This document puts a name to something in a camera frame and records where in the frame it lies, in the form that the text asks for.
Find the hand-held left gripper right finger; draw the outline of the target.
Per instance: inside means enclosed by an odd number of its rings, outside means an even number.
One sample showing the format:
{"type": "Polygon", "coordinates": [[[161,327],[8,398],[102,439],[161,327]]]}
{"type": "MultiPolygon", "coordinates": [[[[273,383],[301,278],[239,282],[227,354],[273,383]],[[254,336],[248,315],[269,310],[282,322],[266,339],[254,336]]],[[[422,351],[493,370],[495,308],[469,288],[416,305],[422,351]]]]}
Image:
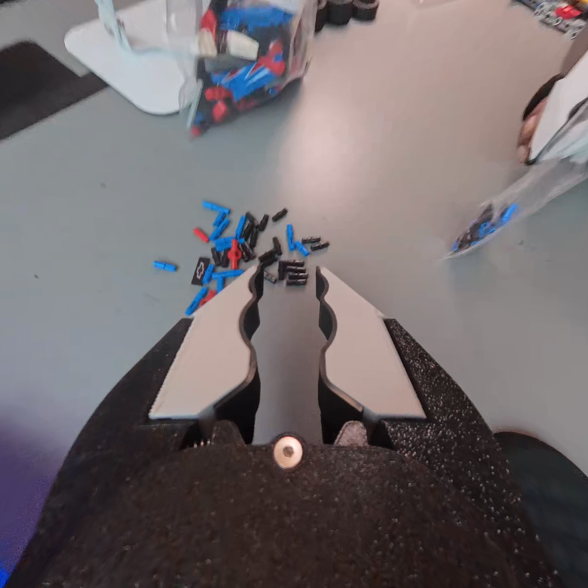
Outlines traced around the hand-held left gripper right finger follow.
{"type": "Polygon", "coordinates": [[[318,404],[322,440],[334,445],[343,426],[358,422],[379,443],[384,422],[426,423],[418,386],[389,330],[389,320],[340,277],[317,267],[318,404]]]}

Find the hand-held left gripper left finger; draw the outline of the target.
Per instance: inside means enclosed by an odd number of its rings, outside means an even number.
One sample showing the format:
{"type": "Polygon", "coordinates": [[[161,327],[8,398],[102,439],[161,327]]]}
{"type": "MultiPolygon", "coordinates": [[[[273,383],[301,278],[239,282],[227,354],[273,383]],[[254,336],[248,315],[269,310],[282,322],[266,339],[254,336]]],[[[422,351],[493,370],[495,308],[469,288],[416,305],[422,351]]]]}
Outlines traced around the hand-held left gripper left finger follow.
{"type": "Polygon", "coordinates": [[[263,284],[263,270],[250,267],[194,313],[150,420],[193,421],[205,439],[212,437],[216,422],[226,420],[252,443],[261,397],[252,338],[261,322],[263,284]]]}

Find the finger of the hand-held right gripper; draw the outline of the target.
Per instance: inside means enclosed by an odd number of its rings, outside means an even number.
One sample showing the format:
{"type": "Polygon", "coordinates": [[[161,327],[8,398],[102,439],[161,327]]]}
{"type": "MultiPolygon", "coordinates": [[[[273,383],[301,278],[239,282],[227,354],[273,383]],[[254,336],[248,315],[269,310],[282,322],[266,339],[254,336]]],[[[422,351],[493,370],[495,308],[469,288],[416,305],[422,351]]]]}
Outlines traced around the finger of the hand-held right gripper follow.
{"type": "Polygon", "coordinates": [[[536,98],[545,109],[530,143],[528,162],[587,159],[587,63],[577,62],[565,76],[554,77],[536,98]]]}

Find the pile of small toy pins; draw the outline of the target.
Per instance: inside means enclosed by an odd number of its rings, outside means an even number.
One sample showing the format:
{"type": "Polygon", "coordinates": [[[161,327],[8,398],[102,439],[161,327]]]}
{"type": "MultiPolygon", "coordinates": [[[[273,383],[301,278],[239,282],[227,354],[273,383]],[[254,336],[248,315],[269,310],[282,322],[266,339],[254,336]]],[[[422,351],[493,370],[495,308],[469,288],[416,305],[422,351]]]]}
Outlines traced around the pile of small toy pins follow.
{"type": "Polygon", "coordinates": [[[141,269],[150,272],[149,293],[161,299],[171,296],[185,302],[183,314],[191,317],[209,289],[220,294],[247,269],[258,266],[269,284],[303,287],[309,281],[313,255],[329,248],[325,220],[315,220],[309,203],[290,198],[255,200],[228,194],[205,195],[186,210],[166,207],[152,227],[148,251],[141,269]],[[227,257],[232,239],[242,250],[239,269],[231,270],[227,257]],[[201,256],[210,258],[203,285],[191,285],[201,256]]]}

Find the small clear plastic bag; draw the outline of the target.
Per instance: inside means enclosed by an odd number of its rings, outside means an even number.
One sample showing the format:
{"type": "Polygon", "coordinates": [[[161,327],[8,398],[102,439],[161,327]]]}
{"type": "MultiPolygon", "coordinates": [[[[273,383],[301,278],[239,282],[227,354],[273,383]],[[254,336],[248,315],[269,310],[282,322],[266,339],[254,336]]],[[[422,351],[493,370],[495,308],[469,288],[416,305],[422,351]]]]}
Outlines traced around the small clear plastic bag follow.
{"type": "Polygon", "coordinates": [[[502,193],[481,204],[481,210],[455,237],[445,258],[457,258],[485,245],[586,180],[586,160],[569,157],[532,165],[502,193]]]}

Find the grey desk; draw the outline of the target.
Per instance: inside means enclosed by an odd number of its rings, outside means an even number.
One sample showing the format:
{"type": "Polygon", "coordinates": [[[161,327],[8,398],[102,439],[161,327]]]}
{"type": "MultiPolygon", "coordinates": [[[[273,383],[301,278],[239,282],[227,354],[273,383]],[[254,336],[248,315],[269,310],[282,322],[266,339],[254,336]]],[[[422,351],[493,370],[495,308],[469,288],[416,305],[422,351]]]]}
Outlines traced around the grey desk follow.
{"type": "Polygon", "coordinates": [[[1,567],[105,395],[183,316],[209,199],[282,208],[495,430],[587,471],[587,185],[444,260],[524,169],[521,114],[571,44],[507,1],[325,28],[281,100],[191,141],[111,89],[1,141],[1,567]]]}

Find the person's right hand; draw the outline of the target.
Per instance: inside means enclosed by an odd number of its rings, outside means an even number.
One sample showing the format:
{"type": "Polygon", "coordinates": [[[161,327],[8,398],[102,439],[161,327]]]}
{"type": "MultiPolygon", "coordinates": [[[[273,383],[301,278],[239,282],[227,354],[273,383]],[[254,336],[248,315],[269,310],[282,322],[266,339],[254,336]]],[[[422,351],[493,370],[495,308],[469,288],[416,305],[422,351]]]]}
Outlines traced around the person's right hand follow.
{"type": "Polygon", "coordinates": [[[546,106],[547,98],[541,100],[524,119],[517,141],[516,157],[518,162],[527,165],[530,156],[530,145],[546,106]]]}

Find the colourful toy brick assembly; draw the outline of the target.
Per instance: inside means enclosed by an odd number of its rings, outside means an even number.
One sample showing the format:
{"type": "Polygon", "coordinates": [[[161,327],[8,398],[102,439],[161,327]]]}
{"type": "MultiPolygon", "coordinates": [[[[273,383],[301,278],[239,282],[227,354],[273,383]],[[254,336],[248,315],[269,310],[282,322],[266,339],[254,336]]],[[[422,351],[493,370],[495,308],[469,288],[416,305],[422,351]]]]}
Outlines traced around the colourful toy brick assembly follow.
{"type": "Polygon", "coordinates": [[[587,25],[587,1],[509,1],[533,12],[543,26],[575,40],[587,25]]]}

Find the white monitor stand base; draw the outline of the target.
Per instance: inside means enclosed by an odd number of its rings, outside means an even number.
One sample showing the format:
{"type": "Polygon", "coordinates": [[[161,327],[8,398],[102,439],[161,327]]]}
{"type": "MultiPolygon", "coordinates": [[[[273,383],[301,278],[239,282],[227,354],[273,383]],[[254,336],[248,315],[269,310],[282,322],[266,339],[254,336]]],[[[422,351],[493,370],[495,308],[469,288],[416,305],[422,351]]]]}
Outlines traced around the white monitor stand base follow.
{"type": "Polygon", "coordinates": [[[95,1],[98,17],[71,28],[66,50],[140,111],[172,115],[185,104],[208,1],[95,1]]]}

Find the large bag of toy bricks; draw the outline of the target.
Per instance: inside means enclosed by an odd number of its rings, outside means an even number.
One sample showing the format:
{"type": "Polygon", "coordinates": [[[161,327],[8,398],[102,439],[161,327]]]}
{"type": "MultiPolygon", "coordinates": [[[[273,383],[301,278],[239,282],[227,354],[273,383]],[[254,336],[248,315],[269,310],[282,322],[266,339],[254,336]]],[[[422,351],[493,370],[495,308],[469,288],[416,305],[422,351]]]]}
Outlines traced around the large bag of toy bricks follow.
{"type": "Polygon", "coordinates": [[[193,138],[276,99],[311,63],[317,1],[196,1],[180,106],[193,138]]]}

